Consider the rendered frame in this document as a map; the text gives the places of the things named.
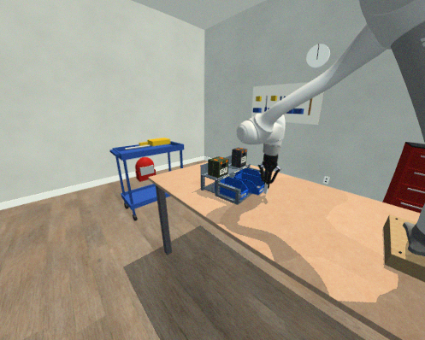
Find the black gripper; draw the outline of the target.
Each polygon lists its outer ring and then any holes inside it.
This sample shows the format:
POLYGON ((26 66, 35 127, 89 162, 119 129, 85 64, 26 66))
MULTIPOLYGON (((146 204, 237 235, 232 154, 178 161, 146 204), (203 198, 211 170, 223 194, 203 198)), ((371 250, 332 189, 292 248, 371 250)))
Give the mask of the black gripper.
POLYGON ((263 192, 263 194, 268 193, 269 184, 273 183, 276 175, 281 170, 281 168, 278 167, 277 161, 278 161, 278 155, 266 155, 266 154, 264 154, 263 163, 258 165, 258 167, 260 168, 261 179, 264 182, 264 192, 263 192), (263 167, 265 168, 265 178, 264 178, 263 167), (272 172, 273 172, 274 169, 276 171, 274 173, 273 178, 271 179, 272 172))

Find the blue bin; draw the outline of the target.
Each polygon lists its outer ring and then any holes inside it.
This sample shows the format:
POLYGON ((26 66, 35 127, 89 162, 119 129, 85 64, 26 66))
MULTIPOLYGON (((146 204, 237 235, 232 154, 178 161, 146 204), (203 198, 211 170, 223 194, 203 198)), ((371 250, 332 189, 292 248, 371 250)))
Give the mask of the blue bin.
MULTIPOLYGON (((220 183, 241 189, 241 195, 244 194, 244 196, 242 198, 240 198, 240 200, 242 200, 244 197, 246 197, 248 195, 249 189, 245 186, 245 184, 241 180, 226 177, 226 178, 222 179, 220 181, 220 183)), ((234 191, 230 191, 228 189, 220 187, 220 193, 222 195, 229 196, 229 197, 235 199, 235 193, 236 192, 234 192, 234 191)))
POLYGON ((233 178, 241 180, 249 189, 249 193, 251 194, 260 195, 264 191, 264 182, 262 182, 262 180, 258 176, 241 173, 233 178), (258 189, 257 186, 261 187, 258 189))
POLYGON ((237 176, 237 175, 239 175, 239 174, 241 174, 241 173, 246 173, 246 174, 250 174, 250 175, 258 176, 259 178, 261 178, 261 175, 260 175, 260 173, 259 173, 258 171, 251 170, 251 169, 248 169, 248 168, 245 168, 245 169, 243 169, 243 170, 241 170, 241 171, 237 172, 237 173, 235 174, 235 176, 237 176))

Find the black case with orange latches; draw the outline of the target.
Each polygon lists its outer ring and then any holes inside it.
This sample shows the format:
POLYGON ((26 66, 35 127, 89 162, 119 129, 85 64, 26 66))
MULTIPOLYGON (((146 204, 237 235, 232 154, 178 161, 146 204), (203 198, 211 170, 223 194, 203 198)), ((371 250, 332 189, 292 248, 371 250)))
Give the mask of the black case with orange latches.
POLYGON ((247 149, 236 148, 232 149, 232 165, 233 167, 246 166, 247 149))

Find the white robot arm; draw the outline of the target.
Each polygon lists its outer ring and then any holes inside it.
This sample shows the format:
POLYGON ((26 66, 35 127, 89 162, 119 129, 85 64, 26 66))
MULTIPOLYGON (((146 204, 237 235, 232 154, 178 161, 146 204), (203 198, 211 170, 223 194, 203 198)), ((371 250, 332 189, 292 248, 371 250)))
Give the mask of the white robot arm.
MULTIPOLYGON (((425 143, 425 0, 359 2, 367 23, 340 58, 326 72, 263 114, 242 122, 237 128, 240 142, 264 143, 264 154, 279 155, 285 134, 283 114, 336 85, 385 50, 392 49, 425 143)), ((417 223, 404 222, 403 227, 409 241, 408 250, 425 256, 425 203, 417 223)))

